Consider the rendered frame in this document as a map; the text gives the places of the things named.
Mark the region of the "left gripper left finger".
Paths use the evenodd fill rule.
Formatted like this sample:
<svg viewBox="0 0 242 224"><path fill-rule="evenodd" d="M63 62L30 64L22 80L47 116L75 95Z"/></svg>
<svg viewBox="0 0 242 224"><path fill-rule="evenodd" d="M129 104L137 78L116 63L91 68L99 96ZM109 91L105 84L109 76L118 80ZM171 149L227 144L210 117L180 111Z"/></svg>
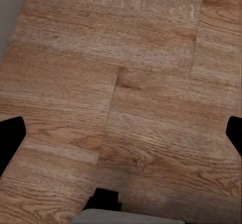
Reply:
<svg viewBox="0 0 242 224"><path fill-rule="evenodd" d="M0 177L26 136L21 116L0 122Z"/></svg>

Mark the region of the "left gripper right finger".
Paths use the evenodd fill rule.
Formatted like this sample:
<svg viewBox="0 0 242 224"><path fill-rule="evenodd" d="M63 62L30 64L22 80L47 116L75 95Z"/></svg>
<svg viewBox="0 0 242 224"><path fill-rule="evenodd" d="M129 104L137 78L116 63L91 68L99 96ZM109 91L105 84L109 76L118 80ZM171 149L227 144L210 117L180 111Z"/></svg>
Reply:
<svg viewBox="0 0 242 224"><path fill-rule="evenodd" d="M226 128L226 135L242 157L242 118L230 117Z"/></svg>

